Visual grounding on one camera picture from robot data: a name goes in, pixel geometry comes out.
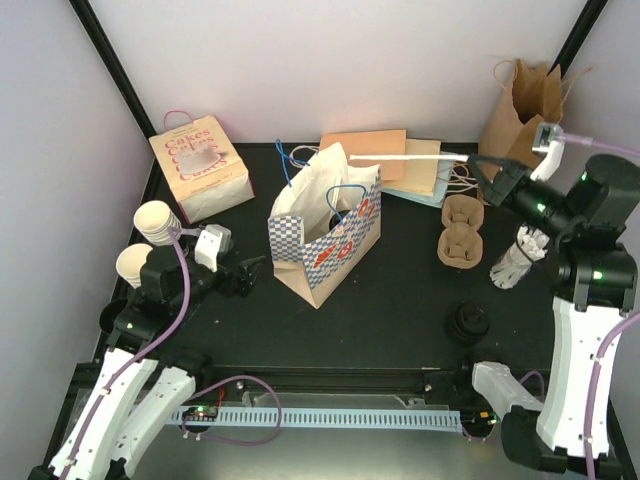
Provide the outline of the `blue checkered paper bag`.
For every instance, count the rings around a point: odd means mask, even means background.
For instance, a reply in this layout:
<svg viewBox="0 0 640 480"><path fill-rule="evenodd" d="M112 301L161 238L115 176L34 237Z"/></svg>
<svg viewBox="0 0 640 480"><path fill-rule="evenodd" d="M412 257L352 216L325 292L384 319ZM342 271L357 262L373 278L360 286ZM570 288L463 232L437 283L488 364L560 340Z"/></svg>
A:
<svg viewBox="0 0 640 480"><path fill-rule="evenodd" d="M349 170L350 213L329 231L337 213L334 190ZM318 309L381 236L381 173L353 167L334 143L316 152L276 197L267 221L275 277Z"/></svg>

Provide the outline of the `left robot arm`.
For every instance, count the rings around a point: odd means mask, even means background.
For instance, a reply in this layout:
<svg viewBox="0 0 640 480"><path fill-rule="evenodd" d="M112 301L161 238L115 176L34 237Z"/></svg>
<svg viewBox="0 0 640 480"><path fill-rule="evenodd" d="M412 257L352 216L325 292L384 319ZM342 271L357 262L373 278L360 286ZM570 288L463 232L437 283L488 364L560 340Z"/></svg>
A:
<svg viewBox="0 0 640 480"><path fill-rule="evenodd" d="M151 249L141 284L102 312L111 330L102 367L84 409L58 453L32 479L129 479L177 408L207 397L215 376L209 356L160 348L212 291L247 296L263 257L211 271L181 248Z"/></svg>

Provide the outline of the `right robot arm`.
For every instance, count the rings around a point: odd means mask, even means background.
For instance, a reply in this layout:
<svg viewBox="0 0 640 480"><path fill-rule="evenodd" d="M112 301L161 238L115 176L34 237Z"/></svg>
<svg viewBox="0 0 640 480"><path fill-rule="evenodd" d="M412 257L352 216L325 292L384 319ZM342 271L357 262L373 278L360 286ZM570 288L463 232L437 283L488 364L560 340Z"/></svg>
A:
<svg viewBox="0 0 640 480"><path fill-rule="evenodd" d="M635 323L639 280L634 258L620 242L639 202L639 168L610 154L590 157L567 193L525 165L472 155L468 166L483 198L516 214L554 242L554 350L547 394L536 399L501 363L483 361L454 379L457 396L484 398L501 421L505 455L544 472L579 472L617 479L607 433L609 391L621 334Z"/></svg>

